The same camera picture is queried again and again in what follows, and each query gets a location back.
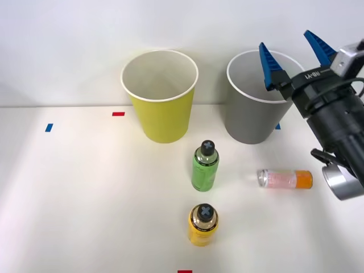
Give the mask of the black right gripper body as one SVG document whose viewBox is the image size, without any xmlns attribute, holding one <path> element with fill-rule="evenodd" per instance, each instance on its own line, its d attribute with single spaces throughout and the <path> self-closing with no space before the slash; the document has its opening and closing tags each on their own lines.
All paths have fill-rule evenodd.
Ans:
<svg viewBox="0 0 364 273">
<path fill-rule="evenodd" d="M 360 78 L 344 80 L 330 68 L 316 68 L 302 72 L 279 84 L 283 98 L 292 101 L 303 118 L 309 118 L 324 106 L 330 105 L 357 92 L 352 83 Z"/>
</svg>

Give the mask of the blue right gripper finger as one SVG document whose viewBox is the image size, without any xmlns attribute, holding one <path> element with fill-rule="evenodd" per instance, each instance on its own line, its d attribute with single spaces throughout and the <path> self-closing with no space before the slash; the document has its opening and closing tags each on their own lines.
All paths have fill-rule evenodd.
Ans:
<svg viewBox="0 0 364 273">
<path fill-rule="evenodd" d="M 335 51 L 330 45 L 328 45 L 310 30 L 306 30 L 304 37 L 307 39 L 308 43 L 313 49 L 320 65 L 331 65 L 337 54 L 337 51 Z"/>
<path fill-rule="evenodd" d="M 267 91 L 282 91 L 291 83 L 291 79 L 287 72 L 279 65 L 263 42 L 259 45 L 259 57 Z"/>
</svg>

